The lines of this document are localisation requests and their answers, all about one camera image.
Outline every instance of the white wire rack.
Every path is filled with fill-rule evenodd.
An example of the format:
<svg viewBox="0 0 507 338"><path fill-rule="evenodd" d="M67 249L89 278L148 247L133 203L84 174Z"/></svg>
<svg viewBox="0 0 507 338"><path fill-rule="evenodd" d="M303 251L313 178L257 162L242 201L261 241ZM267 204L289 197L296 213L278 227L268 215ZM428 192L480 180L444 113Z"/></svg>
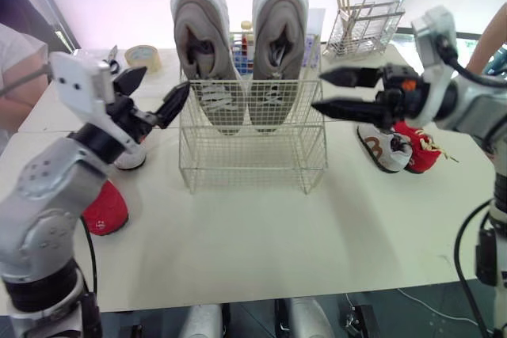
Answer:
<svg viewBox="0 0 507 338"><path fill-rule="evenodd" d="M300 77L317 78L318 68L310 66ZM191 86L180 114L179 163L191 192L275 186L308 193L317 184L327 167L324 119L311 107L322 99L320 80L191 81ZM231 94L229 106L207 104L210 89Z"/></svg>
<svg viewBox="0 0 507 338"><path fill-rule="evenodd" d="M405 13L399 2L365 3L350 7L350 16L340 10L324 55L331 59L363 57L384 51Z"/></svg>

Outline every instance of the gray sneaker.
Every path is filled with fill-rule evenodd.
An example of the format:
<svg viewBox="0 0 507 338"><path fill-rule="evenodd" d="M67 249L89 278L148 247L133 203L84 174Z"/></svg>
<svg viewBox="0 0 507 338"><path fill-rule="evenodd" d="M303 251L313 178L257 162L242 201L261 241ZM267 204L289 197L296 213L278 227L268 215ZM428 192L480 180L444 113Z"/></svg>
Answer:
<svg viewBox="0 0 507 338"><path fill-rule="evenodd" d="M177 54L188 79L240 79L229 47L225 0L171 0L171 12ZM239 131L246 107L239 82L193 85L193 90L204 114L220 132L233 135Z"/></svg>
<svg viewBox="0 0 507 338"><path fill-rule="evenodd" d="M253 0L254 80L298 79L304 56L308 0ZM287 118L298 82L253 83L250 120L255 126L276 126ZM272 132L276 128L258 128Z"/></svg>

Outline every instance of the red shoe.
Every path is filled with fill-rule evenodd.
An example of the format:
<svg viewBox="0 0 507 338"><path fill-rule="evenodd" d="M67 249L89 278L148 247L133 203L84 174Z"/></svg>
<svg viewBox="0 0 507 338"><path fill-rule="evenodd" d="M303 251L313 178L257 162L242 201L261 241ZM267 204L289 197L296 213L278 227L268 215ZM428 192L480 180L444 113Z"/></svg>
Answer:
<svg viewBox="0 0 507 338"><path fill-rule="evenodd" d="M119 230L128 220L128 210L118 189L106 181L97 199L82 215L88 230L95 235L107 235Z"/></svg>
<svg viewBox="0 0 507 338"><path fill-rule="evenodd" d="M443 154L445 158L451 158L435 144L431 135L426 134L420 128L412 128L407 126L405 122L398 122L394 125L394 130L409 138L412 145L412 157L405 167L409 172L423 173L427 171L435 164L440 154Z"/></svg>

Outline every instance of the floor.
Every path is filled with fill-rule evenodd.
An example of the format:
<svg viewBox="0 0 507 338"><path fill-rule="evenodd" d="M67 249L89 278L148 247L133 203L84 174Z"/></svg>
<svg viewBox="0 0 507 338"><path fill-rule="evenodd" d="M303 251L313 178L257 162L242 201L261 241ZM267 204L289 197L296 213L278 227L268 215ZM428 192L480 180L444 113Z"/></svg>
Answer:
<svg viewBox="0 0 507 338"><path fill-rule="evenodd" d="M494 289L477 280L469 282L488 326L493 324ZM458 283L406 288L404 291L429 304L441 313L472 318L470 308ZM478 330L472 324L451 321L409 300L396 290L349 294L354 304L373 306L381 337L389 338L475 338ZM337 338L346 338L341 328L340 310L349 310L344 294L317 297ZM177 337L187 308L143 310L131 313L103 313L104 337L124 338L129 326L141 324L147 338ZM231 304L229 337L274 338L273 302L239 302ZM0 317L0 338L13 337L8 317Z"/></svg>

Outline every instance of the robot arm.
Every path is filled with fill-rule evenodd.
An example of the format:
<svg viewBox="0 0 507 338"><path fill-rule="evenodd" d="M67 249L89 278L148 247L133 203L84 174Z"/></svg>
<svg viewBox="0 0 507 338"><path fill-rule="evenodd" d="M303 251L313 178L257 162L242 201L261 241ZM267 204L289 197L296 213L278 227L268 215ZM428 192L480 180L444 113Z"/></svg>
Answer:
<svg viewBox="0 0 507 338"><path fill-rule="evenodd" d="M0 275L17 336L60 336L70 327L100 336L94 296L74 261L76 222L100 193L109 165L181 111L189 84L174 88L157 112L141 112L128 95L146 68L112 81L102 62L63 53L50 62L60 100L85 125L31 160L0 203Z"/></svg>
<svg viewBox="0 0 507 338"><path fill-rule="evenodd" d="M409 66L340 67L321 78L348 87L375 87L382 78L383 91L374 102L338 97L316 102L313 107L331 118L373 123L385 129L399 120L413 127L434 121L443 130L470 135L494 155L496 179L489 209L494 228L481 232L477 274L481 281L496 287L495 334L507 338L507 82L472 74L457 63L454 23L443 7L431 9L412 27L425 68L422 76ZM451 80L454 70L459 76Z"/></svg>

